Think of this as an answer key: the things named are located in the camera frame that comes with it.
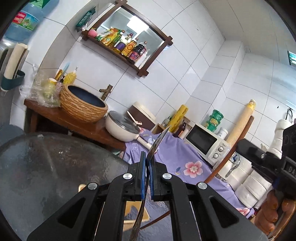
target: water bottle label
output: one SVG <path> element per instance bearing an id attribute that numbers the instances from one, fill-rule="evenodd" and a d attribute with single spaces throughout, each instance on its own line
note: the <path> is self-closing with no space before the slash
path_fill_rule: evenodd
<path id="1" fill-rule="evenodd" d="M 27 12 L 20 11 L 12 22 L 33 31 L 39 20 Z"/>

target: white cooking pot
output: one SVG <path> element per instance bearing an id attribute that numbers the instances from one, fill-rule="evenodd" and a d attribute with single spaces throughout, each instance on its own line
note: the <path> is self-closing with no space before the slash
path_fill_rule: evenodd
<path id="1" fill-rule="evenodd" d="M 139 136 L 140 128 L 137 124 L 140 123 L 133 122 L 116 111 L 110 111 L 106 117 L 106 129 L 113 137 L 123 142 L 137 140 L 144 147 L 150 149 L 151 144 Z"/>

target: yellow soap dispenser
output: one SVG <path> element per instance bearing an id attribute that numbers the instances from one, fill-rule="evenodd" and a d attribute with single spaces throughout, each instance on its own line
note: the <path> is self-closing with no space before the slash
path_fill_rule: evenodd
<path id="1" fill-rule="evenodd" d="M 74 83 L 74 80 L 76 79 L 76 76 L 77 76 L 77 74 L 76 74 L 77 69 L 78 69 L 78 67 L 75 67 L 75 70 L 73 72 L 66 75 L 64 82 L 63 82 L 64 85 L 69 85 L 69 84 Z"/>

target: human hand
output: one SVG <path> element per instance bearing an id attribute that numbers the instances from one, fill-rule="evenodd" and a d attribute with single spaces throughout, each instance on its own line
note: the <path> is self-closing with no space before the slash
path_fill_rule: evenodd
<path id="1" fill-rule="evenodd" d="M 284 199 L 281 206 L 285 215 L 275 230 L 274 222 L 279 218 L 276 212 L 278 205 L 279 202 L 275 196 L 274 190 L 272 190 L 267 194 L 266 202 L 256 215 L 255 225 L 266 235 L 274 231 L 274 235 L 276 236 L 286 226 L 295 211 L 295 201 Z"/>

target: microwave oven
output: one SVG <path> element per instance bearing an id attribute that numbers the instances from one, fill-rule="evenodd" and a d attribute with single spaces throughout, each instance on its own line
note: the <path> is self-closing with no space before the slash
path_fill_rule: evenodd
<path id="1" fill-rule="evenodd" d="M 198 154 L 212 166 L 216 162 L 221 162 L 230 151 L 228 142 L 200 124 L 195 124 L 186 135 L 184 142 L 193 146 Z"/>

